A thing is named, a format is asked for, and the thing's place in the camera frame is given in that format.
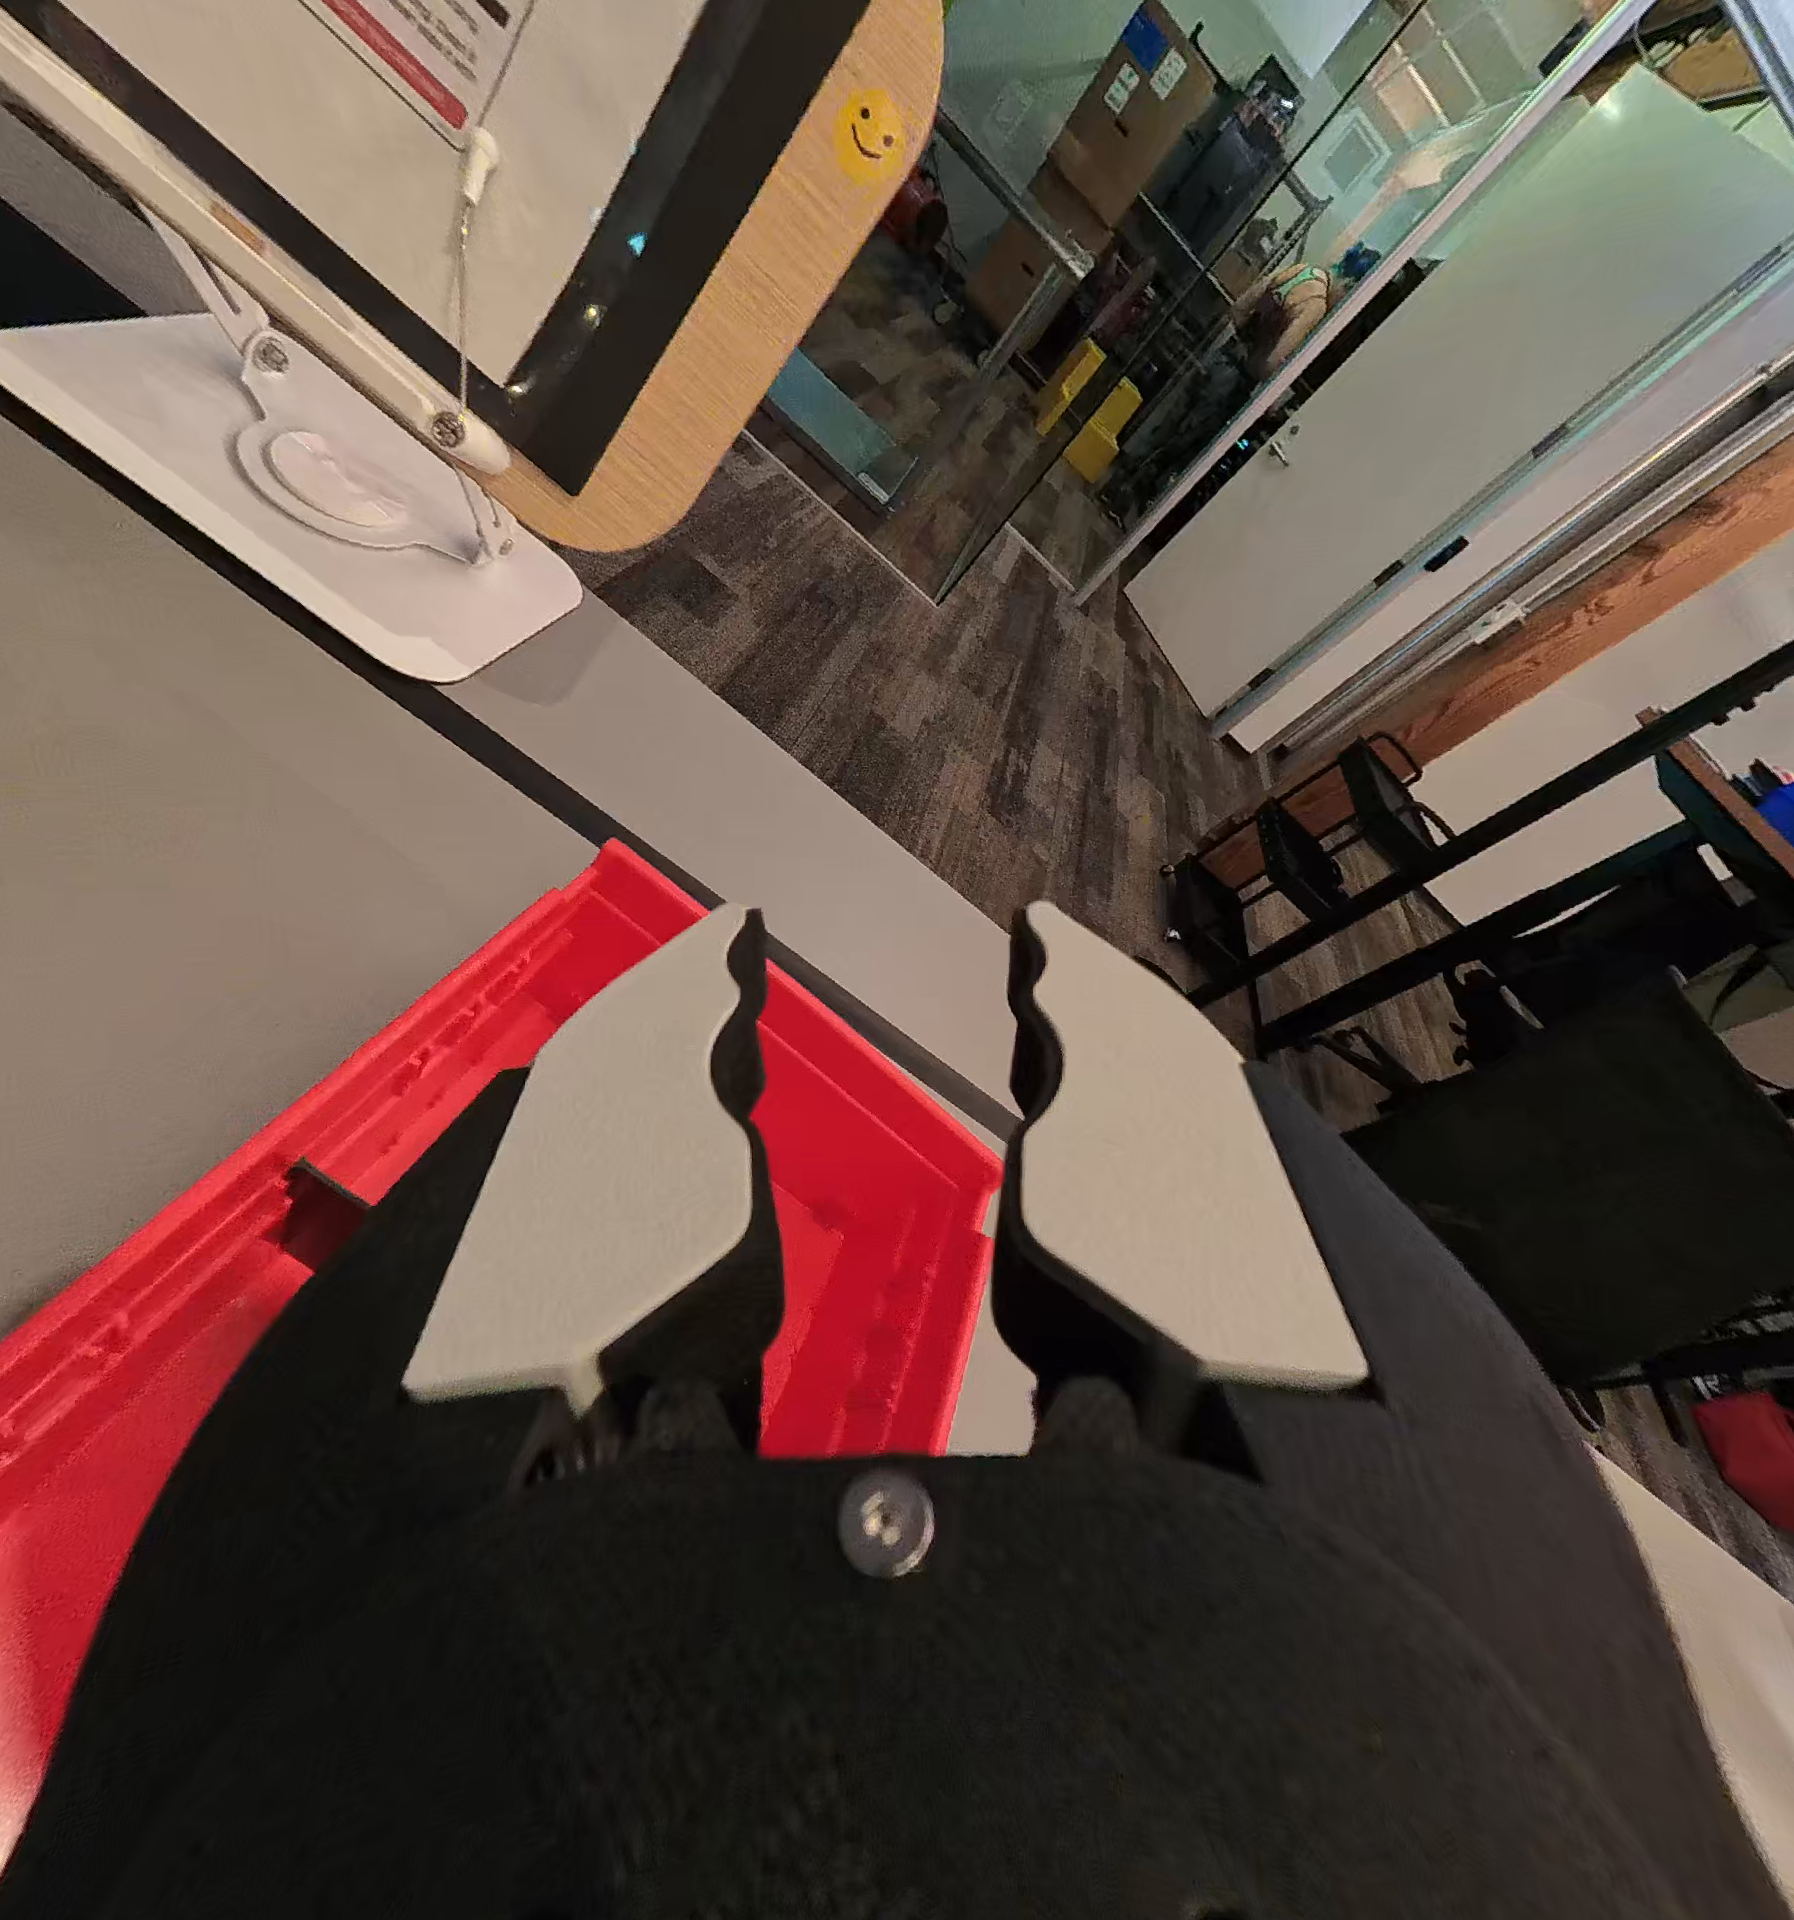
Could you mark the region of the yellow bin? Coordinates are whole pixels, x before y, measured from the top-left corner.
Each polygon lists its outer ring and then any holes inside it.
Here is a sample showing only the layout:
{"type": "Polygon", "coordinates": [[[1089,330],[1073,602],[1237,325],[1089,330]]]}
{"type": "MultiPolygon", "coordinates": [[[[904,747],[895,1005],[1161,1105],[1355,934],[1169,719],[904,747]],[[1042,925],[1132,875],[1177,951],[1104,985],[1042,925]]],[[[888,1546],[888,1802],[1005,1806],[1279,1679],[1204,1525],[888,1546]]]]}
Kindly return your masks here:
{"type": "MultiPolygon", "coordinates": [[[[1056,429],[1063,425],[1070,408],[1102,370],[1104,362],[1104,349],[1093,336],[1085,334],[1036,396],[1037,437],[1052,437],[1056,429]]],[[[1062,461],[1080,482],[1099,485],[1109,475],[1121,452],[1121,437],[1141,402],[1142,396],[1139,388],[1123,376],[1116,388],[1111,390],[1076,429],[1073,438],[1062,452],[1062,461]]]]}

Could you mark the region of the red plastic bin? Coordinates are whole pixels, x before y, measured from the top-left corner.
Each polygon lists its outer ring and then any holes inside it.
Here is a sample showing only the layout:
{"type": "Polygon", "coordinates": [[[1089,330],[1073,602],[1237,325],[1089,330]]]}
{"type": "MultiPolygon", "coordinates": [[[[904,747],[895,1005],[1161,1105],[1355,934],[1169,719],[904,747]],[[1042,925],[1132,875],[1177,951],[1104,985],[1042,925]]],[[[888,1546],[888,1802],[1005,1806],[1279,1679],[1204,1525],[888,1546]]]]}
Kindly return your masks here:
{"type": "MultiPolygon", "coordinates": [[[[607,843],[0,1340],[0,1870],[144,1518],[260,1330],[478,1091],[704,912],[607,843]]],[[[763,1449],[943,1452],[1000,1152],[768,978],[754,1119],[787,1313],[763,1449]]]]}

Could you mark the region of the glass partition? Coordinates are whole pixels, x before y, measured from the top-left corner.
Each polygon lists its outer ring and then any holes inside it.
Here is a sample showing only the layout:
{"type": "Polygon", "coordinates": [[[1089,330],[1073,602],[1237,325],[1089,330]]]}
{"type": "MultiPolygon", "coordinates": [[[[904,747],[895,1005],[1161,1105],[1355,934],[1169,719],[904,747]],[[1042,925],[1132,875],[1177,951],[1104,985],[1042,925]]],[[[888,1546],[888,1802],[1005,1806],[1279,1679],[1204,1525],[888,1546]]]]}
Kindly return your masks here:
{"type": "MultiPolygon", "coordinates": [[[[1137,6],[944,6],[919,168],[947,237],[919,256],[882,228],[765,401],[765,442],[933,599],[1005,533],[1067,589],[1141,568],[1389,317],[1495,173],[1627,71],[1754,139],[1777,126],[1794,139],[1743,4],[1165,4],[1219,73],[1218,94],[1104,226],[1047,156],[1137,6]],[[965,277],[1008,216],[1057,265],[992,334],[965,309],[965,277]],[[1017,349],[1096,246],[1044,342],[1017,349]],[[1037,437],[1036,396],[1085,334],[1107,362],[1037,437]],[[1087,485],[1062,452],[1123,376],[1142,402],[1109,475],[1087,485]]],[[[1609,390],[1792,252],[1767,255],[1609,390]]]]}

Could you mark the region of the wooden beam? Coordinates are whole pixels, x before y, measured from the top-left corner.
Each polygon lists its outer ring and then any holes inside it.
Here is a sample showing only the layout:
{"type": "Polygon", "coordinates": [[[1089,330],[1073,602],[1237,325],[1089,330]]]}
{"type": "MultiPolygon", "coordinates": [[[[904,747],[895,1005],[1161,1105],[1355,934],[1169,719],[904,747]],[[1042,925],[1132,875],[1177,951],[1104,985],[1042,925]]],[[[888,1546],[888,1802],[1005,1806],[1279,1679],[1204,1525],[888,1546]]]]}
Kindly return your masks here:
{"type": "Polygon", "coordinates": [[[1506,630],[1414,681],[1362,733],[1428,765],[1794,533],[1794,432],[1506,630]]]}

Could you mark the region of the black fabric chair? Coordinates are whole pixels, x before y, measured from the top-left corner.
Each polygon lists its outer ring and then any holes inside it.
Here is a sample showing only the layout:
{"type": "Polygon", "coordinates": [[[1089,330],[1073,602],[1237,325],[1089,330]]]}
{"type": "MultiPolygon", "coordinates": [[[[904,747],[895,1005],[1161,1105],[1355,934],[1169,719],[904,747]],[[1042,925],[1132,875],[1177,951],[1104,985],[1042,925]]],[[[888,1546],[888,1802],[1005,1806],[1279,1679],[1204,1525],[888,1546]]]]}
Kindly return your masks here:
{"type": "Polygon", "coordinates": [[[1653,978],[1345,1143],[1561,1386],[1593,1386],[1794,1293],[1794,1127],[1653,978]]]}

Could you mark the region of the large cardboard box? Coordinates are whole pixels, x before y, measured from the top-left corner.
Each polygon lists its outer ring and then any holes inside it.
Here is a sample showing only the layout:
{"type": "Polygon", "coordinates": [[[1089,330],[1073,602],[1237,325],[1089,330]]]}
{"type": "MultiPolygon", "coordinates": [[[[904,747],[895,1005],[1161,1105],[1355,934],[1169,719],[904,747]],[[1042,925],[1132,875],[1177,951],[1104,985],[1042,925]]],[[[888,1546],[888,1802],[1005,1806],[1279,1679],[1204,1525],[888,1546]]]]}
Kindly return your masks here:
{"type": "Polygon", "coordinates": [[[1219,73],[1165,4],[1145,2],[1054,133],[1047,165],[1116,226],[1214,104],[1219,73]]]}

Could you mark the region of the yellow smiley sticker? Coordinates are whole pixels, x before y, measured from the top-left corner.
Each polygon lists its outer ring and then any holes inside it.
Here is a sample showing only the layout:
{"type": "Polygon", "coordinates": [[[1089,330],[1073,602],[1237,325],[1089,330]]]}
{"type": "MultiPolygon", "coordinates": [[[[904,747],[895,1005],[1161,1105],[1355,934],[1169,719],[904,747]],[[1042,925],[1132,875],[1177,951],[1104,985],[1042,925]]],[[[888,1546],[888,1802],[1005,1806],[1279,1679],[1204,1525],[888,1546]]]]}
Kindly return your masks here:
{"type": "Polygon", "coordinates": [[[909,171],[909,128],[886,87],[856,87],[839,107],[834,131],[838,165],[861,185],[897,185],[909,171]]]}

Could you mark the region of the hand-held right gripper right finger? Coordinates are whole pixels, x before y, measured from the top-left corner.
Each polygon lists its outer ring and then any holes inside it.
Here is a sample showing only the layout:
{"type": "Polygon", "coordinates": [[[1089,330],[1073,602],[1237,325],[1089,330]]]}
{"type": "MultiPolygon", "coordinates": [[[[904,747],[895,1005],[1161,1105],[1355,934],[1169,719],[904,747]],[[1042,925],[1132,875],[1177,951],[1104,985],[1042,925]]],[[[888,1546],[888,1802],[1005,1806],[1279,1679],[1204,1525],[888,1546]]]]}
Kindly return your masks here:
{"type": "Polygon", "coordinates": [[[990,1313],[1034,1380],[1115,1386],[1207,1444],[1233,1386],[1345,1395],[1372,1364],[1245,1060],[1190,995],[1050,900],[1009,927],[1014,1018],[990,1313]]]}

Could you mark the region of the small cardboard box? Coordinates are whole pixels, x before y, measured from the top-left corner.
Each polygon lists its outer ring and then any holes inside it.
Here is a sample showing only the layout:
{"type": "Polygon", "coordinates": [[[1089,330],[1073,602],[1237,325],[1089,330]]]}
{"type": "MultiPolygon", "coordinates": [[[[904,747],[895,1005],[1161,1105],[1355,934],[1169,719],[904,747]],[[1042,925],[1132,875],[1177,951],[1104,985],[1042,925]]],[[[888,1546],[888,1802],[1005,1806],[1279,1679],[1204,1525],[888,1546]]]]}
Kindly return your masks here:
{"type": "MultiPolygon", "coordinates": [[[[1052,330],[1056,315],[1073,299],[1077,282],[1096,266],[1102,246],[1081,249],[1087,266],[1080,272],[1062,270],[1062,288],[1054,292],[1044,315],[1030,325],[1019,342],[1021,351],[1037,348],[1052,330]]],[[[1057,265],[1056,252],[1019,216],[1008,216],[992,235],[981,262],[965,277],[965,309],[992,334],[1003,334],[1026,303],[1032,303],[1044,277],[1057,265]]]]}

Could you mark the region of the red bag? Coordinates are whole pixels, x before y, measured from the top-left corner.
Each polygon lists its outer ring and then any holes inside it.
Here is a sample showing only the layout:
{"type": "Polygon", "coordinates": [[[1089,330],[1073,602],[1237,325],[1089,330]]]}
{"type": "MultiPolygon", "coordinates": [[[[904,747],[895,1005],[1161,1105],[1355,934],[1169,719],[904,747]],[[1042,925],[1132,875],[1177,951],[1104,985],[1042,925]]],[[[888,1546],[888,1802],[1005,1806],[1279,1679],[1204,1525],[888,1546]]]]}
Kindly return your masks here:
{"type": "Polygon", "coordinates": [[[1794,1408],[1767,1388],[1693,1406],[1700,1444],[1726,1484],[1766,1524],[1794,1533],[1794,1408]]]}

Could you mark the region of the black framed tablet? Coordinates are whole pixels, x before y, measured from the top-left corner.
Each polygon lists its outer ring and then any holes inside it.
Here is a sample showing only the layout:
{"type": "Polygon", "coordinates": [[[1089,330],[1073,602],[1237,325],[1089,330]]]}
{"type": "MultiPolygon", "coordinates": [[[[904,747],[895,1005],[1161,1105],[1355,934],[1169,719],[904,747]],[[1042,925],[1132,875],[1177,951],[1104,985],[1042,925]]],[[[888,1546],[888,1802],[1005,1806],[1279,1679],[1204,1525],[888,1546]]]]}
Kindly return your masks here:
{"type": "Polygon", "coordinates": [[[531,4],[463,150],[303,2],[0,4],[0,90],[488,493],[573,493],[868,4],[531,4]]]}

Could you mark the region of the wooden rounded panel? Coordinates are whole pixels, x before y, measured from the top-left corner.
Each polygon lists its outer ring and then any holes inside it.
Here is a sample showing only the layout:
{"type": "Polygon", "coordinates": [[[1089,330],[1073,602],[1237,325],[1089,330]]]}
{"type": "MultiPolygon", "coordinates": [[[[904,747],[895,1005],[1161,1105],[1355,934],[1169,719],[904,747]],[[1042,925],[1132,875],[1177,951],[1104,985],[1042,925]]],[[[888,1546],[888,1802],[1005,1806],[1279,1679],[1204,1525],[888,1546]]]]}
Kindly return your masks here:
{"type": "Polygon", "coordinates": [[[895,97],[909,177],[933,131],[943,53],[941,4],[864,8],[590,477],[569,493],[515,450],[490,479],[501,507],[583,551],[643,545],[688,514],[901,185],[844,175],[839,107],[856,87],[895,97]]]}

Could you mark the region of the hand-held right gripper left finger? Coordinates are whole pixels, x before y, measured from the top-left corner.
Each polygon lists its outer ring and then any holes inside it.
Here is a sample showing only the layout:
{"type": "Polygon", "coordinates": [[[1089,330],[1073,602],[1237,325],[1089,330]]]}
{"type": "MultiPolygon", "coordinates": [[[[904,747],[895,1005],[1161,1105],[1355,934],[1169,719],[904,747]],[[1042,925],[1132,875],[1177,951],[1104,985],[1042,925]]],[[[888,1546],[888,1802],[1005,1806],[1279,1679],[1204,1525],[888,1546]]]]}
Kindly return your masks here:
{"type": "Polygon", "coordinates": [[[765,921],[726,905],[555,1032],[405,1364],[408,1400],[548,1389],[628,1430],[652,1395],[693,1394],[757,1451],[787,1313],[754,1119],[766,992],[765,921]]]}

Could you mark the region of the white red-striped sign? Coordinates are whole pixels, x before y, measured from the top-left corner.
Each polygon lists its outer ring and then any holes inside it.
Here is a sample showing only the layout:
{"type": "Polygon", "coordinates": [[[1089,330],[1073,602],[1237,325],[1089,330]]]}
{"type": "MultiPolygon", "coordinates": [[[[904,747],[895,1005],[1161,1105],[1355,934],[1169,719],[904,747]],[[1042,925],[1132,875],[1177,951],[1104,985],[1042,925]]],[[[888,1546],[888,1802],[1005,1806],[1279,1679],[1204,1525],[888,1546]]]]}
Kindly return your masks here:
{"type": "Polygon", "coordinates": [[[433,131],[463,150],[504,79],[531,2],[309,2],[433,131]]]}

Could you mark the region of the black table frame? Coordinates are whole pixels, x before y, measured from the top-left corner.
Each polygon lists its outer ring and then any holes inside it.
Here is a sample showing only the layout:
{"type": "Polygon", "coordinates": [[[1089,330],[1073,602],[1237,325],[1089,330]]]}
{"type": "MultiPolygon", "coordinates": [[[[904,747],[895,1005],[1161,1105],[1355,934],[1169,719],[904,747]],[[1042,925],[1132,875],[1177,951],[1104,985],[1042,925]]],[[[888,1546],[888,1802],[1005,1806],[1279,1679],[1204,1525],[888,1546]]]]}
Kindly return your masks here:
{"type": "MultiPolygon", "coordinates": [[[[1599,790],[1633,768],[1653,763],[1656,757],[1667,754],[1671,747],[1685,743],[1699,731],[1726,724],[1731,716],[1749,711],[1759,698],[1773,693],[1789,680],[1794,680],[1794,638],[1728,674],[1722,681],[1683,700],[1679,705],[1639,721],[1633,733],[1558,773],[1552,780],[1544,780],[1532,793],[1486,816],[1480,823],[1465,829],[1454,840],[1421,854],[1416,866],[1385,875],[1381,881],[1333,907],[1305,928],[1270,942],[1227,971],[1214,972],[1206,983],[1188,992],[1192,1005],[1206,1012],[1229,995],[1253,1000],[1260,980],[1270,972],[1293,964],[1295,958],[1364,925],[1405,894],[1423,890],[1437,875],[1446,875],[1519,837],[1544,819],[1571,803],[1579,803],[1584,796],[1599,790]]],[[[1465,963],[1486,958],[1513,936],[1559,916],[1571,907],[1587,903],[1595,894],[1643,869],[1653,859],[1685,845],[1690,837],[1690,827],[1664,829],[1628,850],[1584,866],[1574,875],[1534,890],[1476,923],[1460,925],[1456,931],[1425,947],[1411,948],[1411,952],[1400,958],[1392,958],[1381,966],[1357,975],[1327,995],[1307,1000],[1285,1015],[1267,1021],[1260,1012],[1251,1012],[1250,1039],[1260,1052],[1314,1044],[1341,1023],[1392,997],[1428,985],[1442,972],[1463,966],[1465,963]]]]}

